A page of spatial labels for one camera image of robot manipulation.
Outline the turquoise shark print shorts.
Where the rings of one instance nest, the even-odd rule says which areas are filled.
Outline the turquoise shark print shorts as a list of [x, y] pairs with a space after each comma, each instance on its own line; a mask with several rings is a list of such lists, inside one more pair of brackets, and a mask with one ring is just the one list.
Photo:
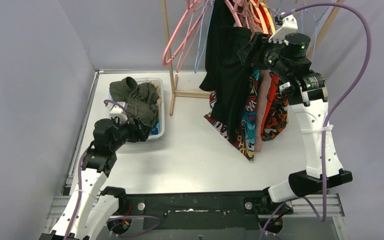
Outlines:
[[153, 127], [153, 129], [151, 130], [151, 132], [149, 133], [150, 136], [155, 136], [155, 135], [158, 135], [160, 133], [160, 127], [161, 127], [161, 124], [160, 124], [160, 121], [157, 121]]

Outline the olive green shorts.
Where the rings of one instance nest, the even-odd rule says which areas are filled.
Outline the olive green shorts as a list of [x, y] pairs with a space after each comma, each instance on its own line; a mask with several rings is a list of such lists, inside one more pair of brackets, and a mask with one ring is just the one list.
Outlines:
[[147, 103], [148, 86], [146, 82], [138, 83], [128, 76], [120, 81], [109, 84], [109, 93], [115, 102], [127, 103], [127, 110], [134, 117], [138, 117], [144, 124], [154, 128], [156, 113]]

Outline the beige shorts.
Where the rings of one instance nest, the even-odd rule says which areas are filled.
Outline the beige shorts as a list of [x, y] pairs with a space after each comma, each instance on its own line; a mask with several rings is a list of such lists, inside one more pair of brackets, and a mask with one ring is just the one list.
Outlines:
[[161, 87], [158, 84], [155, 84], [154, 81], [149, 81], [145, 84], [148, 87], [147, 103], [155, 112], [156, 119], [159, 120], [162, 105]]

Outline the thin blue wire hanger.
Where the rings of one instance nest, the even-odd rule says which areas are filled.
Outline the thin blue wire hanger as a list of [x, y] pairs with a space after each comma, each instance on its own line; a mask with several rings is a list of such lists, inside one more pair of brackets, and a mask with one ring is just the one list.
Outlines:
[[200, 68], [200, 64], [204, 55], [204, 50], [207, 44], [207, 37], [209, 32], [209, 27], [206, 30], [205, 40], [203, 40], [203, 32], [204, 32], [204, 22], [206, 15], [209, 13], [209, 20], [211, 20], [214, 8], [214, 0], [206, 0], [203, 5], [203, 14], [199, 25], [198, 31], [198, 44], [197, 44], [197, 53], [194, 61], [193, 72], [196, 74]]

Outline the thin pink wire hanger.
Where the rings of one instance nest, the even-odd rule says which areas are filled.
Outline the thin pink wire hanger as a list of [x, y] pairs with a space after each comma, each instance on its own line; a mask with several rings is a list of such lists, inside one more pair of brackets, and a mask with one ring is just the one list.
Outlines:
[[[197, 46], [199, 41], [199, 26], [202, 19], [202, 15], [204, 12], [204, 3], [206, 0], [187, 0], [186, 1], [186, 10], [179, 20], [175, 31], [173, 32], [173, 36], [177, 35], [183, 24], [187, 19], [189, 22], [187, 23], [187, 29], [185, 33], [185, 37], [180, 43], [178, 49], [175, 51], [173, 56], [178, 57], [178, 62], [176, 64], [176, 72], [179, 73], [183, 68], [186, 58], [190, 55], [193, 46], [196, 46], [196, 55], [197, 55]], [[207, 26], [204, 24], [203, 32], [207, 31]]]

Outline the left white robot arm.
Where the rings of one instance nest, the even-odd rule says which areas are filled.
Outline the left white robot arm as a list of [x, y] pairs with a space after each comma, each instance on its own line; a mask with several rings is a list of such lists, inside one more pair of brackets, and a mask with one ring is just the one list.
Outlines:
[[127, 123], [104, 118], [94, 124], [93, 141], [79, 161], [78, 183], [56, 224], [41, 240], [94, 240], [113, 214], [125, 215], [129, 202], [124, 188], [107, 186], [125, 143], [144, 142], [153, 128], [138, 117]]

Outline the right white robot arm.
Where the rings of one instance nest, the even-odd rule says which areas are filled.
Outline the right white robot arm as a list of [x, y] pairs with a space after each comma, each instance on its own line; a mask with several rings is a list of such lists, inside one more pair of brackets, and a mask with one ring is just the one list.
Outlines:
[[324, 77], [311, 70], [312, 63], [307, 58], [310, 37], [289, 33], [279, 43], [270, 41], [270, 37], [256, 33], [237, 54], [243, 65], [270, 70], [279, 78], [279, 91], [297, 118], [306, 154], [305, 170], [291, 173], [286, 181], [266, 188], [261, 207], [272, 214], [283, 201], [317, 193], [323, 187], [350, 183], [353, 174], [339, 160], [332, 125], [324, 124], [328, 91]]

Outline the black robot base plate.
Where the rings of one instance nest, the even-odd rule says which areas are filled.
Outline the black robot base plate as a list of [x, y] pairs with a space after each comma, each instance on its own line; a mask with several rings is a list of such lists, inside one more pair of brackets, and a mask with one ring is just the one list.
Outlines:
[[278, 233], [283, 216], [293, 214], [292, 207], [272, 203], [268, 193], [224, 191], [193, 193], [127, 194], [124, 189], [107, 187], [101, 196], [112, 195], [118, 208], [113, 216], [137, 216], [138, 220], [111, 220], [107, 227], [126, 236], [133, 227], [140, 230], [258, 230], [271, 214], [267, 230]]

